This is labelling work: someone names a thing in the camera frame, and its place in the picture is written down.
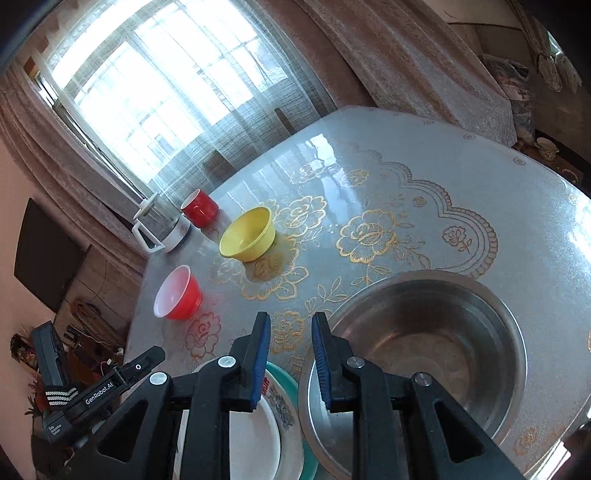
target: floral tablecloth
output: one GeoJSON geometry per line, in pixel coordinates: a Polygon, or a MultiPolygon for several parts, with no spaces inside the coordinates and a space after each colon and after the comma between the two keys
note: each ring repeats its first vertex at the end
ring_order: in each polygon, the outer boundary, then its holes
{"type": "Polygon", "coordinates": [[[583,306],[570,305],[569,328],[557,331],[553,320],[567,307],[550,301],[543,275],[550,269],[552,278],[570,279],[553,285],[555,296],[568,290],[588,298],[591,255],[585,257],[584,248],[568,240],[564,224],[582,245],[591,234],[581,215],[591,207],[584,195],[528,157],[450,125],[349,108],[265,153],[212,197],[221,208],[214,225],[192,228],[175,250],[150,258],[127,360],[161,345],[167,358],[160,369],[173,376],[188,373],[226,354],[235,338],[250,332],[256,313],[266,311],[272,319],[269,359],[297,379],[314,312],[330,318],[382,278],[436,268],[486,284],[522,329],[530,369],[522,411],[532,415],[520,414],[506,440],[514,442],[506,451],[520,468],[533,464],[547,450],[548,435],[562,434],[583,407],[589,368],[577,382],[558,380],[548,398],[539,398],[548,369],[557,378],[563,378],[560,372],[568,376],[564,362],[556,361],[567,345],[576,352],[569,367],[589,361],[591,328],[583,306]],[[537,197],[522,188],[528,182],[537,197]],[[222,258],[221,234],[258,205],[274,215],[278,233],[269,251],[248,264],[222,258]],[[547,222],[562,227],[548,233],[547,222]],[[544,261],[538,255],[545,255],[544,261]],[[157,319],[155,294],[180,264],[196,276],[203,303],[186,322],[157,319]],[[562,337],[548,343],[541,325],[547,334],[562,337]],[[572,405],[558,411],[561,395],[572,405]],[[534,414],[536,409],[543,414],[534,414]],[[535,441],[528,442],[531,428],[535,441]]]}

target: green plate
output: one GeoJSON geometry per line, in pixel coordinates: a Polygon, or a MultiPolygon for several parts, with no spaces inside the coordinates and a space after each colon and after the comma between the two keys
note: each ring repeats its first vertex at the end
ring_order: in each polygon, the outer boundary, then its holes
{"type": "MultiPolygon", "coordinates": [[[[289,373],[285,370],[279,368],[275,364],[271,362],[267,362],[267,370],[275,377],[275,379],[279,382],[279,385],[285,389],[285,392],[289,396],[291,402],[294,404],[294,407],[297,408],[297,383],[291,377],[289,373]]],[[[300,480],[313,480],[314,476],[316,475],[316,471],[318,470],[318,460],[308,447],[306,441],[302,438],[302,443],[304,445],[304,468],[301,471],[300,480]]]]}

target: white handle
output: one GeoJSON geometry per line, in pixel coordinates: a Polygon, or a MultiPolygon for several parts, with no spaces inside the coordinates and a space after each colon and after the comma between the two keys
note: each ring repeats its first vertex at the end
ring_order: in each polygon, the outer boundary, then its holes
{"type": "Polygon", "coordinates": [[[135,225],[131,229],[131,233],[134,234],[135,239],[139,242],[142,248],[146,250],[149,254],[153,254],[154,252],[157,252],[158,250],[162,250],[164,248],[164,244],[160,240],[158,240],[155,237],[155,235],[152,232],[150,232],[150,230],[148,230],[146,226],[139,220],[135,221],[135,225]],[[148,247],[146,240],[144,240],[144,237],[139,232],[140,230],[142,230],[146,234],[146,236],[154,242],[153,248],[148,247]]]}

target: stacked plates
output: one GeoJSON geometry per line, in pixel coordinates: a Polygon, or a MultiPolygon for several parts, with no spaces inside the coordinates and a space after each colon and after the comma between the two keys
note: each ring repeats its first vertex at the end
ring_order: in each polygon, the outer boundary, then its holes
{"type": "MultiPolygon", "coordinates": [[[[252,413],[230,412],[232,480],[314,478],[318,462],[302,440],[296,402],[296,382],[281,368],[267,363],[261,399],[256,410],[252,413]]],[[[188,417],[189,411],[186,410],[181,421],[174,461],[174,477],[177,479],[188,417]]]]}

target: red cup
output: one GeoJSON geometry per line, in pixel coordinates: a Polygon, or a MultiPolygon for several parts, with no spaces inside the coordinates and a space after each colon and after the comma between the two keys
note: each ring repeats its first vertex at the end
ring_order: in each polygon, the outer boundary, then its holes
{"type": "Polygon", "coordinates": [[[203,190],[195,190],[181,205],[181,211],[197,228],[205,228],[217,215],[220,207],[203,190]]]}
{"type": "Polygon", "coordinates": [[[154,315],[187,320],[201,305],[203,293],[187,265],[175,268],[162,283],[154,300],[154,315]]]}

